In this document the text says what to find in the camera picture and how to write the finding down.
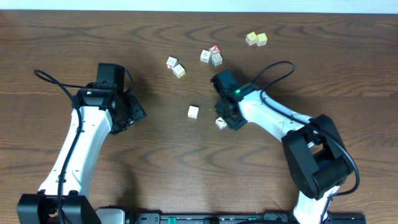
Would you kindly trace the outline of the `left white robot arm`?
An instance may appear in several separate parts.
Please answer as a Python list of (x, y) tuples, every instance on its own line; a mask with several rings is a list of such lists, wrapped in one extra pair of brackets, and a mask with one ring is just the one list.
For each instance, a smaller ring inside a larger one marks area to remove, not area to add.
[(109, 134), (127, 130), (146, 112), (124, 87), (129, 71), (115, 63), (99, 63), (95, 82), (70, 95), (72, 119), (50, 174), (35, 194), (22, 194), (17, 204), (20, 223), (134, 223), (125, 208), (95, 210), (90, 183), (101, 147)]

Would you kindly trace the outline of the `blue edged pencil block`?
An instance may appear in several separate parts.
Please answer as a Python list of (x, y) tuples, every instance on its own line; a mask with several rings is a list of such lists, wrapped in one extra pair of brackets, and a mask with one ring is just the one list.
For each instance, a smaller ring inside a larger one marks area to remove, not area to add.
[(224, 129), (224, 128), (226, 128), (228, 126), (227, 122), (222, 117), (217, 118), (216, 121), (215, 121), (215, 124), (220, 129)]

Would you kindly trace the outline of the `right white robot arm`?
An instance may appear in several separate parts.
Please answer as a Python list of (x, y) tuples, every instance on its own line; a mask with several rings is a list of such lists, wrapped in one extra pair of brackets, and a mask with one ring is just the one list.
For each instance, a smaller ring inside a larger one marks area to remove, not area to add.
[(299, 189), (293, 216), (298, 223), (324, 223), (339, 187), (350, 174), (359, 174), (334, 122), (297, 113), (273, 100), (253, 83), (236, 81), (225, 70), (211, 79), (220, 96), (215, 105), (226, 125), (237, 131), (254, 123), (282, 143), (294, 184)]

